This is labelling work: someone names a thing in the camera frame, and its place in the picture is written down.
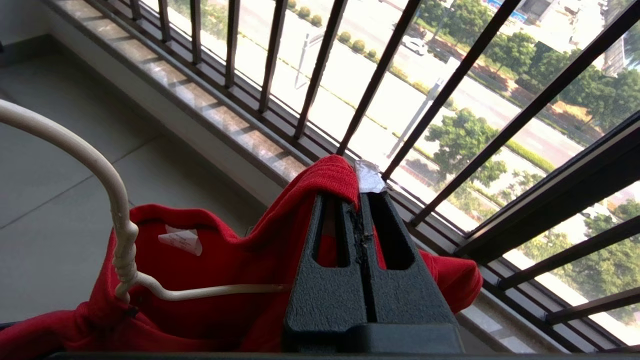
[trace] gray floor tile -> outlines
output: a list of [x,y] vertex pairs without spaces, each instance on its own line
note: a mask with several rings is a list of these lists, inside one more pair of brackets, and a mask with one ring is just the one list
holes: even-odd
[[[157,135],[62,55],[0,69],[0,94],[69,128],[111,161]],[[90,175],[63,151],[2,124],[0,169],[0,228]]]
[[265,207],[183,146],[161,137],[115,164],[131,202],[207,209],[244,235]]
[[0,230],[0,322],[88,300],[111,230],[95,177]]
[[0,228],[90,175],[59,148],[0,124]]
[[102,80],[62,55],[0,69],[0,90],[75,132],[110,161],[157,135],[155,127],[107,92]]

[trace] shrub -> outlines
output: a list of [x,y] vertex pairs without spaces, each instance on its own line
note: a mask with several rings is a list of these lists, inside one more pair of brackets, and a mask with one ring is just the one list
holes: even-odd
[[556,167],[553,164],[551,164],[547,159],[536,154],[535,152],[532,152],[526,149],[524,146],[520,145],[519,143],[516,143],[513,140],[508,141],[505,146],[507,147],[507,149],[515,152],[521,158],[524,158],[525,160],[537,166],[538,168],[540,168],[546,173],[550,173],[551,171],[556,169]]
[[358,40],[355,40],[353,44],[351,44],[351,50],[355,51],[358,54],[364,53],[364,48],[365,48],[364,40],[358,39]]
[[413,86],[414,89],[418,90],[424,95],[427,95],[429,93],[429,90],[431,90],[428,86],[421,83],[420,81],[415,81],[413,84],[411,84],[411,86]]
[[322,26],[322,17],[320,15],[314,15],[311,18],[311,25],[319,28]]
[[374,50],[371,49],[369,51],[367,51],[367,54],[365,55],[369,60],[373,60],[376,58],[376,55],[378,55],[378,53]]
[[347,31],[343,31],[342,33],[340,33],[340,35],[338,35],[338,41],[343,44],[349,44],[349,42],[351,41],[351,34],[349,34]]
[[453,102],[453,99],[451,97],[449,97],[445,102],[444,102],[444,108],[447,110],[451,110],[451,111],[456,111],[458,110],[458,108],[456,107],[456,104]]
[[309,8],[307,8],[306,6],[302,6],[300,8],[300,11],[298,11],[298,16],[302,19],[306,19],[307,17],[311,16],[311,10],[309,10]]
[[403,81],[406,81],[409,78],[409,76],[407,76],[407,74],[404,71],[402,71],[399,67],[395,65],[391,65],[391,69],[389,69],[389,72],[399,77]]
[[540,85],[539,82],[537,82],[535,79],[532,79],[527,74],[520,75],[516,79],[515,83],[516,85],[523,88],[524,90],[527,90],[533,95],[539,94],[542,91],[542,85]]

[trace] tree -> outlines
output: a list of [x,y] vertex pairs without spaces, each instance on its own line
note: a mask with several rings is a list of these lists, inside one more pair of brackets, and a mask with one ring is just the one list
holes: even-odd
[[549,51],[542,55],[538,66],[531,65],[527,74],[535,79],[542,87],[551,84],[551,81],[569,65],[569,53],[566,51]]
[[526,170],[522,172],[514,170],[511,175],[513,176],[511,184],[498,193],[498,196],[505,202],[511,202],[543,179],[542,175],[532,174]]
[[558,96],[569,104],[592,108],[605,95],[603,92],[606,92],[607,101],[610,100],[614,94],[611,85],[611,78],[602,74],[595,65],[589,65]]
[[444,28],[457,42],[473,44],[491,20],[491,11],[480,0],[457,0]]
[[586,88],[580,100],[589,109],[589,123],[602,131],[611,130],[640,108],[640,72],[636,69],[623,70],[616,78],[601,76],[595,81],[581,85]]
[[[637,205],[629,203],[621,213],[635,211]],[[597,214],[584,219],[586,236],[592,237],[615,226],[609,215]],[[632,239],[615,243],[572,263],[572,280],[575,289],[589,300],[613,295],[639,285],[640,252]],[[634,305],[611,311],[610,314],[622,322],[633,320],[633,312],[640,310]]]
[[612,97],[611,107],[609,111],[599,113],[595,119],[596,124],[603,131],[611,130],[640,109],[640,72],[638,70],[623,70],[612,82],[616,93]]
[[[443,183],[447,175],[457,174],[476,156],[498,131],[476,117],[469,109],[460,110],[456,116],[445,116],[442,125],[432,124],[424,137],[429,142],[440,142],[433,159],[440,167],[438,176]],[[507,172],[503,161],[488,160],[472,175],[472,181],[489,186],[501,174]]]
[[437,26],[445,10],[448,9],[445,9],[439,0],[423,0],[416,17],[427,25]]
[[500,64],[495,71],[496,74],[503,66],[522,74],[536,53],[533,46],[535,43],[536,39],[526,33],[518,32],[510,36],[499,34],[491,41],[486,56]]
[[634,199],[627,199],[624,204],[620,204],[613,210],[613,215],[616,215],[622,221],[636,217],[640,215],[640,202]]
[[[547,232],[525,242],[518,248],[518,250],[522,251],[522,253],[529,259],[535,262],[540,262],[547,259],[549,256],[556,255],[558,252],[569,249],[570,247],[571,243],[565,233],[556,233],[550,229]],[[559,274],[564,275],[565,271],[559,272]]]

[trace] white wire hanger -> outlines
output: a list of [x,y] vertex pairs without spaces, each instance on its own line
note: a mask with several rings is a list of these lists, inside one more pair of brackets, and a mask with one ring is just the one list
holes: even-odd
[[165,289],[155,278],[139,272],[136,268],[135,241],[138,226],[129,220],[127,190],[111,163],[98,150],[67,128],[4,100],[0,100],[0,122],[59,147],[89,168],[102,183],[109,196],[111,218],[116,233],[113,266],[120,284],[116,287],[115,295],[122,301],[129,303],[129,290],[135,285],[144,286],[158,298],[169,301],[237,293],[275,293],[289,289],[283,284],[235,284],[182,291]]

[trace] red garment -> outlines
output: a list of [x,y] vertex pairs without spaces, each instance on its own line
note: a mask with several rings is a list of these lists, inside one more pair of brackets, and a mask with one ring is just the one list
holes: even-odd
[[[150,204],[131,209],[140,232],[138,270],[166,289],[228,284],[292,284],[316,194],[358,200],[352,168],[338,156],[319,160],[296,177],[260,219],[251,235],[238,237],[219,218],[201,209]],[[196,229],[203,251],[195,256],[158,241],[165,225]],[[88,302],[0,331],[0,359],[32,359],[60,348],[69,351],[245,351],[280,350],[289,293],[235,294],[179,302],[164,301],[146,288],[130,291],[131,306],[115,297],[118,279],[111,265],[115,235]],[[451,309],[467,307],[482,278],[473,261],[421,252]],[[321,250],[319,259],[335,254]]]

